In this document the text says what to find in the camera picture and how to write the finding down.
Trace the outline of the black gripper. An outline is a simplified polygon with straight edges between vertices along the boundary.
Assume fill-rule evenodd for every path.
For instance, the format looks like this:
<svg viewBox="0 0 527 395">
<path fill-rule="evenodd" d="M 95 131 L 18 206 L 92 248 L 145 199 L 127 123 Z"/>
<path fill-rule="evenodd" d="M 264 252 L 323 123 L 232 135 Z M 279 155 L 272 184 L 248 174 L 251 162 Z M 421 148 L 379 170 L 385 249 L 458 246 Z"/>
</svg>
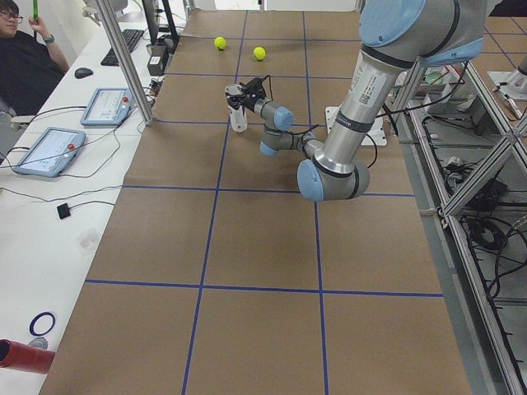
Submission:
<svg viewBox="0 0 527 395">
<path fill-rule="evenodd" d="M 227 94 L 244 94 L 245 98 L 230 97 L 228 105 L 233 109 L 238 109 L 241 106 L 247 109 L 254 109 L 258 100 L 265 100 L 267 98 L 263 83 L 264 77 L 255 77 L 247 83 L 230 84 L 226 87 Z"/>
</svg>

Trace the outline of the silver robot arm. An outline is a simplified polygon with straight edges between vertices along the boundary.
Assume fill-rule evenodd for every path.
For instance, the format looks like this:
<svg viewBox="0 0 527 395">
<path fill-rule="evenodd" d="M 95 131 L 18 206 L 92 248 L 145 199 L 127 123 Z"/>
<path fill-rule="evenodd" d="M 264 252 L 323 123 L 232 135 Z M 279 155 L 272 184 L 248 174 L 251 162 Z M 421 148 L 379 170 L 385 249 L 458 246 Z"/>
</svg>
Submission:
<svg viewBox="0 0 527 395">
<path fill-rule="evenodd" d="M 226 87 L 231 125 L 244 131 L 245 113 L 251 111 L 264 120 L 262 153 L 303 153 L 296 179 L 307 200 L 357 197 L 370 177 L 354 156 L 399 74 L 414 63 L 435 67 L 475 58 L 483 47 L 486 18 L 484 1 L 369 1 L 361 12 L 361 52 L 352 84 L 324 142 L 312 132 L 290 131 L 292 113 L 266 96 L 260 77 Z"/>
</svg>

